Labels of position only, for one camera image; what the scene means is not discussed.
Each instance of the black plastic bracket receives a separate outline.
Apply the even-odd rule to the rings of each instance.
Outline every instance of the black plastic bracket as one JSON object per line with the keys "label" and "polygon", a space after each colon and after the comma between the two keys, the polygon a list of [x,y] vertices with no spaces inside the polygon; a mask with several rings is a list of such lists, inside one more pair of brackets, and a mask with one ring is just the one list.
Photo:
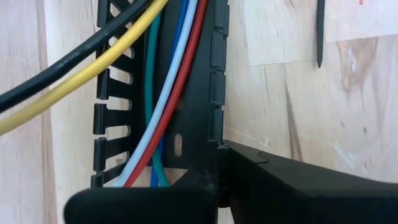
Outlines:
{"label": "black plastic bracket", "polygon": [[[103,27],[114,18],[110,13],[111,4],[122,11],[127,8],[127,0],[99,0],[98,27]],[[157,44],[157,62],[155,65],[155,100],[159,97],[165,77],[169,70],[170,53],[174,32],[177,26],[180,0],[170,0],[162,13],[162,22]],[[122,36],[127,28],[123,27],[115,34]],[[165,133],[162,161],[166,167],[188,169],[200,149],[208,142],[218,142],[223,137],[222,106],[225,99],[226,38],[229,31],[229,6],[227,0],[209,0],[205,20],[183,94],[182,109],[175,111]],[[109,48],[104,45],[96,53],[99,57]],[[108,100],[110,96],[129,100],[127,111],[110,110],[106,104],[95,104],[93,132],[106,134],[106,129],[115,126],[128,126],[129,134],[117,139],[100,137],[94,143],[94,171],[91,177],[92,187],[102,187],[104,183],[117,177],[125,162],[106,170],[106,160],[127,153],[127,159],[133,153],[144,130],[143,69],[145,63],[146,34],[132,46],[134,56],[122,55],[112,67],[130,74],[132,83],[124,83],[111,78],[109,69],[98,76],[97,98]],[[174,138],[182,136],[182,155],[174,153]]]}
{"label": "black plastic bracket", "polygon": [[[127,0],[99,0],[98,27],[103,27],[114,18],[110,12],[111,4],[122,11],[130,3]],[[121,28],[116,32],[115,38],[120,38],[126,31],[126,27]],[[131,45],[131,49],[134,52],[132,57],[123,54],[112,64],[112,67],[128,73],[133,82],[124,83],[111,78],[109,69],[106,69],[98,76],[98,99],[108,100],[110,96],[124,98],[129,101],[130,105],[128,110],[110,110],[106,104],[95,104],[93,133],[104,135],[107,128],[115,126],[127,126],[129,133],[127,136],[117,139],[100,137],[94,141],[93,169],[96,174],[91,176],[91,187],[102,187],[104,183],[109,182],[121,173],[126,162],[106,170],[106,160],[124,152],[127,153],[128,160],[144,132],[142,87],[145,41],[146,35],[144,34]],[[99,57],[108,48],[109,44],[104,45],[101,49],[97,50],[96,56]]]}
{"label": "black plastic bracket", "polygon": [[[155,102],[169,70],[174,37],[171,30],[175,30],[180,5],[180,0],[170,0],[163,11],[155,73]],[[228,31],[227,0],[209,0],[191,72],[180,97],[181,107],[174,111],[164,135],[163,163],[166,167],[188,169],[195,155],[209,141],[222,140]],[[181,156],[174,153],[178,134],[182,137]]]}

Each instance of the wooden surface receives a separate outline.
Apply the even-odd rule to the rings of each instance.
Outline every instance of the wooden surface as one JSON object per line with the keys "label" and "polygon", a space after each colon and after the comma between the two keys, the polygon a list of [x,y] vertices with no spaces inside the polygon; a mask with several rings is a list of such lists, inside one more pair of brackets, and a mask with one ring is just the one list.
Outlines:
{"label": "wooden surface", "polygon": [[[0,1],[0,92],[92,35],[96,2]],[[327,0],[321,69],[315,62],[315,0],[229,0],[229,5],[224,137],[398,182],[398,1]],[[112,76],[128,81],[123,73]],[[63,223],[65,202],[89,187],[95,88],[93,80],[0,137],[0,223]],[[109,106],[125,108],[126,102],[113,98]],[[106,136],[124,134],[126,128],[112,128]],[[107,166],[122,160],[114,158]],[[149,171],[137,185],[148,185]],[[176,180],[183,170],[167,174]],[[219,222],[233,222],[228,209],[220,210]]]}

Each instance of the light wood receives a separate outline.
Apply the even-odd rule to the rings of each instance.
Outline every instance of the light wood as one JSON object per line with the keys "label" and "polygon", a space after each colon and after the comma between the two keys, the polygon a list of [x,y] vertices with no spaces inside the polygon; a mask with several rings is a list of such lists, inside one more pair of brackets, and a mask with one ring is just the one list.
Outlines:
{"label": "light wood", "polygon": [[[0,92],[92,35],[96,4],[0,1]],[[316,0],[229,0],[229,5],[224,137],[318,166],[398,182],[398,1],[364,0],[360,5],[359,0],[327,0],[321,69],[315,61]],[[111,75],[128,81],[121,72],[112,70]],[[95,88],[93,80],[0,137],[0,223],[63,223],[65,202],[89,187],[93,103],[99,102]],[[107,103],[110,108],[127,105],[115,98]],[[121,127],[108,129],[105,136],[125,134]],[[149,172],[136,185],[148,185]],[[167,169],[172,182],[183,173]],[[233,222],[229,209],[220,210],[219,222]]]}

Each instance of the cable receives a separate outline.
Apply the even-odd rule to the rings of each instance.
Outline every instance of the cable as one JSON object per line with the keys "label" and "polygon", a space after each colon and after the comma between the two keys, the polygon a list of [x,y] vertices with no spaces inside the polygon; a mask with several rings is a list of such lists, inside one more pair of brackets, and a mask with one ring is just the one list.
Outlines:
{"label": "cable", "polygon": [[156,104],[154,114],[152,115],[152,118],[150,119],[149,125],[147,129],[145,130],[144,135],[142,136],[141,140],[138,143],[138,146],[136,147],[136,150],[132,154],[131,158],[127,162],[126,166],[124,167],[122,173],[119,176],[119,179],[114,183],[114,187],[122,187],[124,183],[126,183],[127,179],[129,178],[131,172],[134,170],[136,167],[138,161],[140,160],[141,156],[143,155],[150,139],[152,138],[153,133],[155,132],[155,128],[157,126],[157,123],[160,120],[160,117],[162,116],[162,112],[164,109],[164,106],[167,102],[167,99],[169,98],[173,82],[175,80],[175,76],[177,74],[182,54],[185,48],[185,45],[187,44],[189,32],[192,26],[192,21],[193,17],[195,14],[195,9],[197,6],[198,0],[190,0],[189,5],[188,5],[188,10],[187,10],[187,15],[185,16],[184,20],[184,25],[182,26],[182,32],[180,36],[180,40],[177,44],[177,49],[175,51],[173,60],[172,60],[172,65],[170,66],[169,72],[167,73],[167,77],[162,89],[162,92],[160,93],[159,100]]}
{"label": "cable", "polygon": [[163,9],[168,0],[154,0],[134,25],[110,47],[103,55],[98,57],[91,65],[74,74],[54,89],[50,90],[38,100],[14,113],[9,118],[0,121],[0,136],[14,128],[28,122],[28,120],[41,114],[56,102],[75,91],[77,88],[97,76],[111,65],[123,52],[138,39],[148,28],[156,15]]}
{"label": "cable", "polygon": [[135,0],[125,11],[107,23],[101,30],[49,68],[0,95],[0,113],[28,99],[62,78],[84,58],[87,58],[95,50],[107,43],[120,28],[137,17],[150,2],[147,0]]}
{"label": "cable", "polygon": [[153,138],[148,144],[147,150],[144,155],[142,155],[141,160],[138,162],[136,168],[128,178],[124,187],[130,187],[134,181],[138,178],[139,174],[144,170],[146,164],[148,163],[152,153],[155,151],[155,147],[162,137],[170,118],[173,115],[174,109],[177,105],[178,98],[181,95],[185,80],[187,79],[190,67],[192,64],[193,56],[195,54],[196,48],[198,46],[198,41],[200,38],[200,32],[203,25],[203,20],[205,18],[207,0],[201,0],[198,5],[195,23],[191,31],[191,36],[187,44],[187,49],[184,54],[184,58],[181,63],[180,71],[178,72],[177,80],[175,81],[173,92],[170,95],[169,102],[167,103],[166,109],[164,110],[162,119],[160,120],[157,129],[154,133]]}
{"label": "cable", "polygon": [[[154,67],[155,67],[155,53],[156,53],[156,43],[157,43],[157,33],[159,31],[160,19],[162,18],[162,13],[159,13],[153,23],[150,25],[149,38],[148,38],[148,48],[147,48],[147,58],[145,65],[145,79],[144,79],[144,109],[145,109],[145,122],[148,126],[150,118],[153,113],[153,85],[154,85]],[[157,187],[160,180],[162,187],[168,187],[169,182],[166,178],[166,173],[160,159],[160,154],[154,154],[152,159],[152,175],[150,178],[150,186]]]}
{"label": "cable", "polygon": [[[181,30],[182,30],[182,25],[184,23],[185,20],[185,15],[187,13],[187,9],[188,9],[188,3],[189,0],[182,0],[181,6],[180,6],[180,12],[178,14],[178,20],[177,20],[177,26],[175,28],[175,32],[174,32],[174,38],[173,38],[173,45],[172,45],[172,53],[170,56],[170,62],[169,62],[169,66],[172,63],[172,59],[174,57],[174,53],[175,53],[175,48],[177,47],[178,44],[178,40],[180,38],[181,35]],[[150,98],[150,106],[152,106],[152,96],[153,90],[150,91],[151,94],[151,98]],[[164,137],[162,136],[162,138],[159,141],[159,144],[157,146],[157,149],[155,150],[154,154],[152,155],[152,172],[150,175],[150,186],[151,187],[157,187],[157,184],[159,182],[159,173],[163,172],[164,173],[164,168],[162,165],[162,151],[163,151],[163,145],[164,145]],[[162,182],[165,182],[164,179],[160,179],[160,186],[162,185]]]}

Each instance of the oval hole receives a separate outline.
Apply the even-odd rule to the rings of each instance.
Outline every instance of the oval hole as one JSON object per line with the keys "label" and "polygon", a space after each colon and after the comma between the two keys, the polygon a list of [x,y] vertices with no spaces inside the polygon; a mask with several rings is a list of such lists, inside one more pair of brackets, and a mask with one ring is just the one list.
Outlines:
{"label": "oval hole", "polygon": [[118,39],[116,37],[111,37],[109,40],[110,46],[114,45],[114,43],[116,43],[117,41],[118,41]]}
{"label": "oval hole", "polygon": [[119,80],[121,82],[127,83],[127,84],[132,84],[132,75],[128,74],[127,72],[124,72],[122,70],[119,70],[114,67],[109,67],[110,69],[110,75],[111,78]]}
{"label": "oval hole", "polygon": [[182,101],[181,98],[179,98],[175,109],[181,111],[183,108],[184,108],[184,102]]}
{"label": "oval hole", "polygon": [[110,96],[109,100],[106,102],[106,107],[111,110],[130,110],[131,101]]}
{"label": "oval hole", "polygon": [[132,59],[134,59],[135,55],[136,54],[135,54],[134,48],[133,47],[129,47],[129,55],[126,55],[126,56],[131,57]]}
{"label": "oval hole", "polygon": [[126,24],[126,28],[127,29],[130,29],[131,27],[132,27],[132,22],[129,22],[129,23]]}
{"label": "oval hole", "polygon": [[110,157],[109,159],[106,160],[105,162],[105,170],[111,169],[113,167],[116,167],[123,162],[125,162],[127,159],[127,152],[120,153],[119,155]]}
{"label": "oval hole", "polygon": [[127,125],[106,128],[106,138],[108,140],[126,137],[130,134],[130,128]]}
{"label": "oval hole", "polygon": [[182,155],[182,136],[179,133],[174,136],[174,154],[177,157]]}
{"label": "oval hole", "polygon": [[113,4],[111,4],[110,11],[111,11],[112,16],[114,16],[114,17],[116,17],[120,14],[119,9],[117,9]]}
{"label": "oval hole", "polygon": [[132,47],[127,48],[127,50],[125,50],[123,52],[123,54],[129,58],[133,58],[133,53],[132,53]]}

